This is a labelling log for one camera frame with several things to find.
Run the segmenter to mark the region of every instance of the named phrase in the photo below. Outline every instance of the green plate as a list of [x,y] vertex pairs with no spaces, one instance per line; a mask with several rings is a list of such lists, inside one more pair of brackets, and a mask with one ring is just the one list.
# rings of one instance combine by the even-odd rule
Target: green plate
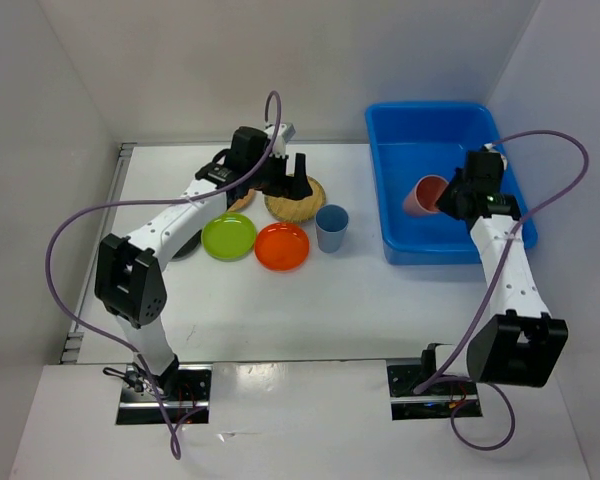
[[256,241],[253,222],[239,213],[225,213],[202,229],[202,246],[218,260],[236,260],[245,256]]

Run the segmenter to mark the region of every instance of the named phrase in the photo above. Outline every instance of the plate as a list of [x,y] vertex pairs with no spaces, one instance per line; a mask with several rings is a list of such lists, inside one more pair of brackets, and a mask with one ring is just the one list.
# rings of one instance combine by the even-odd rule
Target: plate
[[202,246],[218,260],[245,256],[256,240],[256,227],[240,213],[224,213],[202,229]]
[[309,237],[293,223],[273,223],[258,234],[255,253],[269,270],[293,270],[309,255]]

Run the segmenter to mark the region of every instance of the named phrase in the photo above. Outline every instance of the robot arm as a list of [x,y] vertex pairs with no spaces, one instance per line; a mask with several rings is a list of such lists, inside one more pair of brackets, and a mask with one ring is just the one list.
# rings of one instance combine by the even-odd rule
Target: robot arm
[[[198,171],[180,198],[209,193],[240,179],[262,157],[273,130],[240,127],[231,148]],[[304,154],[296,155],[293,177],[286,173],[286,143],[294,132],[292,124],[280,125],[270,157],[246,182],[204,200],[171,205],[124,238],[109,234],[100,243],[95,294],[115,315],[127,340],[140,351],[166,393],[176,380],[179,363],[167,342],[160,316],[167,301],[162,272],[207,223],[249,189],[292,200],[312,194]]]
[[[520,210],[500,193],[506,159],[498,152],[468,152],[465,166],[437,202],[439,210],[466,223],[491,282]],[[489,303],[491,320],[467,346],[467,371],[475,382],[542,387],[564,347],[564,320],[551,318],[536,288],[522,241],[511,249]]]

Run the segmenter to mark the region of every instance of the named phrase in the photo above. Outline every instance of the cup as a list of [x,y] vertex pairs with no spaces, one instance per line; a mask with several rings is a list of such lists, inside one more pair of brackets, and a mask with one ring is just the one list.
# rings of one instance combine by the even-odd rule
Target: cup
[[402,203],[404,211],[412,217],[423,217],[440,212],[436,202],[449,182],[439,175],[422,177]]
[[325,205],[316,213],[316,234],[318,248],[325,253],[333,253],[342,245],[342,239],[349,225],[347,211],[338,205]]

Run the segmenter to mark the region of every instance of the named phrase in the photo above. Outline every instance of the cable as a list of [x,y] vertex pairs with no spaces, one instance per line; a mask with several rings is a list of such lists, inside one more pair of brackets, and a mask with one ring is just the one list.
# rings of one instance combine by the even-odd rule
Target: cable
[[[576,176],[576,178],[569,185],[567,185],[565,188],[560,190],[555,195],[552,195],[551,197],[546,199],[544,202],[541,202],[540,204],[536,205],[531,210],[529,210],[526,214],[524,214],[520,218],[520,220],[515,224],[513,229],[511,229],[511,234],[509,235],[509,238],[507,239],[507,243],[504,246],[502,256],[500,257],[500,261],[498,262],[498,265],[496,266],[495,272],[493,274],[493,278],[491,279],[491,282],[489,283],[487,291],[484,294],[482,302],[480,303],[480,306],[478,307],[478,311],[476,312],[475,316],[473,317],[471,324],[469,324],[469,328],[463,335],[462,339],[456,346],[455,350],[451,353],[451,355],[449,355],[449,358],[447,358],[447,360],[442,364],[442,366],[433,375],[431,375],[431,377],[429,377],[426,381],[422,382],[420,385],[418,385],[416,388],[413,389],[413,392],[416,395],[420,395],[421,393],[428,390],[432,385],[435,385],[436,383],[440,383],[440,381],[449,381],[449,380],[442,380],[442,378],[445,378],[445,379],[446,378],[456,378],[456,380],[457,380],[457,378],[463,378],[463,377],[442,377],[442,375],[444,374],[444,372],[447,371],[447,369],[454,362],[454,360],[456,358],[458,358],[458,355],[460,355],[460,352],[467,345],[467,343],[469,343],[469,340],[471,339],[471,335],[473,334],[476,327],[478,326],[478,323],[480,323],[480,319],[482,318],[482,315],[484,314],[485,310],[487,309],[487,306],[489,305],[489,300],[491,300],[493,291],[495,290],[498,280],[500,278],[500,275],[502,274],[502,270],[504,269],[504,264],[507,260],[507,256],[509,255],[509,251],[511,250],[511,244],[513,243],[513,239],[515,238],[516,233],[518,232],[518,230],[520,230],[520,228],[522,228],[522,225],[524,225],[525,222],[527,222],[533,215],[538,213],[543,208],[551,205],[556,200],[559,200],[560,198],[564,197],[567,193],[569,193],[571,190],[573,190],[582,181],[582,179],[586,175],[587,171],[589,170],[589,152],[587,152],[587,149],[585,148],[585,146],[582,143],[580,143],[578,140],[576,140],[574,137],[572,137],[571,135],[567,135],[566,133],[558,132],[555,130],[529,130],[526,132],[509,135],[508,137],[501,138],[500,140],[497,140],[497,141],[487,144],[485,146],[500,145],[502,143],[508,142],[509,140],[515,140],[516,138],[527,137],[530,135],[552,135],[555,137],[564,138],[565,140],[568,140],[569,142],[573,143],[578,148],[578,150],[580,150],[580,153],[582,154],[582,160],[583,160],[582,161],[582,169],[580,170],[580,173]],[[453,412],[451,414],[451,427],[453,428],[453,432],[460,439],[460,441],[471,448],[475,448],[476,450],[482,450],[482,451],[497,450],[498,448],[503,447],[504,445],[506,445],[509,442],[509,440],[511,440],[511,437],[513,437],[513,431],[515,430],[515,416],[513,415],[513,410],[511,409],[511,403],[509,402],[506,395],[504,394],[504,392],[502,390],[500,390],[499,387],[497,387],[496,385],[493,385],[493,384],[489,384],[489,383],[487,385],[494,388],[500,394],[500,396],[502,396],[503,400],[507,404],[507,408],[509,408],[509,410],[510,410],[512,427],[511,427],[511,431],[509,432],[510,435],[507,435],[507,437],[502,442],[498,443],[497,445],[490,446],[490,447],[481,447],[481,446],[472,444],[471,442],[469,442],[468,440],[463,438],[462,435],[460,435],[460,433],[456,429],[455,423],[454,423],[455,422],[455,414]],[[463,408],[468,403],[469,402],[466,402],[465,404],[456,407],[456,410],[454,410],[454,411],[457,412],[458,409]]]
[[[244,174],[242,177],[240,177],[238,180],[236,180],[235,182],[232,182],[229,185],[226,185],[226,186],[219,188],[217,190],[214,190],[212,192],[204,193],[201,195],[196,195],[195,197],[176,198],[176,199],[170,199],[170,200],[124,200],[124,201],[104,203],[102,205],[94,205],[91,207],[84,208],[84,209],[74,213],[69,218],[67,218],[64,222],[62,222],[62,224],[60,224],[58,229],[51,236],[51,239],[49,240],[49,244],[47,245],[47,251],[45,254],[45,261],[44,261],[45,277],[47,280],[47,287],[49,288],[49,292],[51,293],[53,300],[56,302],[56,304],[58,305],[60,310],[62,310],[62,312],[65,315],[67,315],[69,318],[71,318],[78,325],[86,328],[87,330],[91,330],[94,333],[102,335],[110,340],[113,340],[114,342],[117,342],[120,345],[127,347],[129,350],[131,350],[133,353],[135,353],[138,361],[142,365],[143,370],[147,374],[147,380],[149,380],[149,383],[151,384],[151,388],[156,393],[158,393],[160,391],[158,389],[158,384],[156,382],[156,379],[155,379],[154,375],[151,373],[151,371],[149,370],[149,366],[147,365],[147,362],[145,361],[144,357],[142,356],[142,353],[134,345],[132,345],[131,343],[127,342],[126,340],[124,340],[120,337],[117,337],[116,335],[113,335],[112,333],[107,332],[106,330],[102,330],[101,328],[95,327],[95,326],[85,322],[84,320],[79,318],[77,315],[75,315],[69,309],[69,307],[67,307],[65,305],[65,303],[62,301],[62,299],[60,298],[60,295],[58,294],[56,286],[53,282],[53,276],[51,275],[51,258],[53,256],[53,249],[56,245],[56,242],[58,241],[58,238],[60,238],[60,235],[62,234],[62,232],[69,225],[71,225],[73,222],[75,222],[78,218],[80,218],[84,215],[87,215],[89,213],[96,212],[98,210],[104,210],[107,208],[126,207],[126,206],[131,206],[131,205],[178,205],[178,204],[184,204],[184,203],[189,203],[189,202],[197,202],[199,200],[204,200],[205,198],[213,197],[214,195],[219,195],[220,193],[224,193],[228,190],[231,190],[232,188],[237,187],[238,185],[244,183],[245,181],[247,181],[260,169],[260,167],[264,164],[264,162],[267,161],[267,159],[269,158],[269,155],[271,155],[271,151],[273,150],[273,144],[275,143],[275,140],[278,136],[278,130],[280,129],[280,122],[282,119],[282,102],[280,100],[280,95],[275,90],[271,91],[269,93],[269,95],[267,96],[267,101],[266,101],[267,113],[265,116],[267,118],[269,116],[268,109],[269,109],[269,104],[271,103],[272,98],[276,99],[276,120],[275,120],[275,124],[274,124],[273,134],[271,135],[271,141],[267,145],[267,148],[265,149],[264,153],[262,154],[262,157],[253,166],[253,168],[251,170],[249,170],[246,174]],[[182,452],[180,449],[180,442],[178,441],[178,436],[177,436],[178,428],[180,428],[180,426],[189,417],[191,417],[193,414],[197,413],[198,411],[202,410],[203,408],[202,407],[194,408],[191,412],[184,415],[178,421],[178,423],[176,423],[176,426],[174,427],[171,424],[171,420],[169,419],[169,414],[167,413],[167,410],[164,406],[164,402],[162,400],[161,395],[159,395],[159,394],[155,395],[155,398],[156,398],[156,401],[158,402],[158,408],[160,410],[160,414],[162,415],[162,418],[164,419],[165,424],[167,425],[167,428],[169,429],[169,433],[171,435],[171,441],[170,441],[171,453],[173,454],[173,456],[175,457],[176,460],[180,460],[180,458],[182,456]]]

